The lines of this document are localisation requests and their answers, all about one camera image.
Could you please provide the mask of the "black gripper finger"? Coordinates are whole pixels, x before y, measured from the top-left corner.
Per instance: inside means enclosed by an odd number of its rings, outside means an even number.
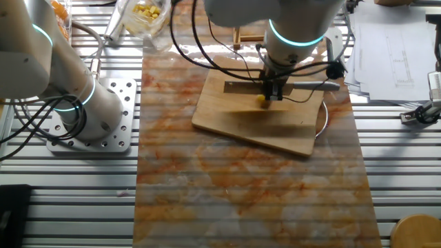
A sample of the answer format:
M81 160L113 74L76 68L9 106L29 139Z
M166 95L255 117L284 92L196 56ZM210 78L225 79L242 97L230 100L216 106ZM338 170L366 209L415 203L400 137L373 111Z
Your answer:
M283 100L283 87L281 85L264 85L263 95L266 101Z

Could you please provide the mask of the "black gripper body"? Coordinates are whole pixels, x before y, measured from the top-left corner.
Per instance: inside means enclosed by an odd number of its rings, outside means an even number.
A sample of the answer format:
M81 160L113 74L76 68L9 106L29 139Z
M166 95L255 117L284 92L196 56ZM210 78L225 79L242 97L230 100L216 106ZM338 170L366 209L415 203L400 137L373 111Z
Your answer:
M260 80L263 83L281 83L286 84L287 80L289 79L288 75L281 75L277 71L269 68L264 67L260 72Z

